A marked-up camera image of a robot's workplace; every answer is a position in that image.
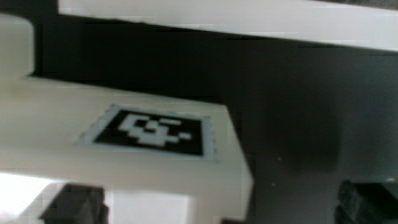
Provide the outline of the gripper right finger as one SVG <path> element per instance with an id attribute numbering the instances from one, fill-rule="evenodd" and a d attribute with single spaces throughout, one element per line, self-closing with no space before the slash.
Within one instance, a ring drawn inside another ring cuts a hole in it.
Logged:
<path id="1" fill-rule="evenodd" d="M 398 224 L 398 183 L 343 181 L 334 224 Z"/>

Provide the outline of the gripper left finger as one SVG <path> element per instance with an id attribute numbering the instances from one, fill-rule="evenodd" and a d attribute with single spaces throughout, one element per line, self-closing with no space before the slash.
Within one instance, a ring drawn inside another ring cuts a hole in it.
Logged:
<path id="1" fill-rule="evenodd" d="M 109 224 L 105 189 L 66 184 L 39 219 L 45 224 Z"/>

